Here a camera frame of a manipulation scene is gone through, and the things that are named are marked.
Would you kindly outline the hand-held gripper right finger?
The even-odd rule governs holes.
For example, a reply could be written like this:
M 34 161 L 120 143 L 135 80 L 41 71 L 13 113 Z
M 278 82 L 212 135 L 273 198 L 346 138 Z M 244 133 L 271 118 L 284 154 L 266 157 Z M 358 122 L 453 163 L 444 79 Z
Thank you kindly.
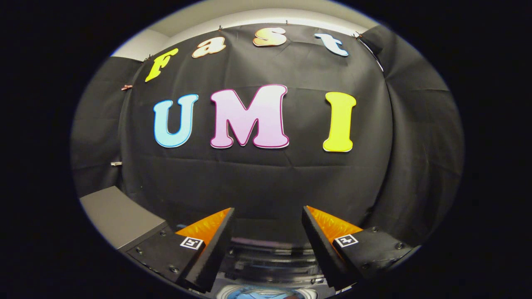
M 362 229 L 311 206 L 303 207 L 302 224 L 328 286 L 336 291 L 373 281 L 416 253 L 380 227 Z

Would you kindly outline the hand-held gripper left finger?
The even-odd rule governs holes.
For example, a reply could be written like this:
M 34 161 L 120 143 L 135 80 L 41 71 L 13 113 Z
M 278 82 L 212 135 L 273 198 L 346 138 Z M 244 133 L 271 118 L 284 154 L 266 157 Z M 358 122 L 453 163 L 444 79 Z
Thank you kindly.
M 234 208 L 174 231 L 163 222 L 126 245 L 134 263 L 176 286 L 210 292 L 230 246 Z

